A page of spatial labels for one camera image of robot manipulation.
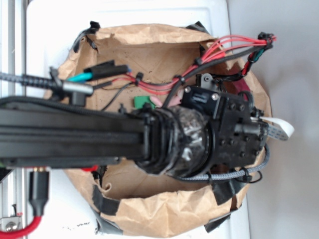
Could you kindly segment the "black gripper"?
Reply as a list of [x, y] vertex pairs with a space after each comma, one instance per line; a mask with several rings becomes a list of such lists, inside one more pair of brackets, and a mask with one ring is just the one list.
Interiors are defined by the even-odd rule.
[[222, 90], [209, 73], [196, 76], [195, 86], [184, 93], [182, 106], [197, 110], [206, 119], [208, 149], [204, 166], [245, 167], [255, 162], [266, 143], [268, 124], [264, 112], [255, 107], [254, 97], [244, 82], [234, 92]]

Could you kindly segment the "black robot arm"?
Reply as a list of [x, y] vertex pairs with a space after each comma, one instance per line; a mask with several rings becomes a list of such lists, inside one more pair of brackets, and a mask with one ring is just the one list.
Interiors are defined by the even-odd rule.
[[269, 125], [250, 92], [237, 95], [215, 86], [187, 86], [181, 103], [127, 113], [84, 108], [90, 85], [1, 73], [5, 81], [50, 89], [70, 104], [32, 97], [0, 101], [0, 164], [5, 168], [90, 168], [133, 160], [148, 174], [178, 180], [223, 180], [215, 166], [241, 168], [266, 147]]

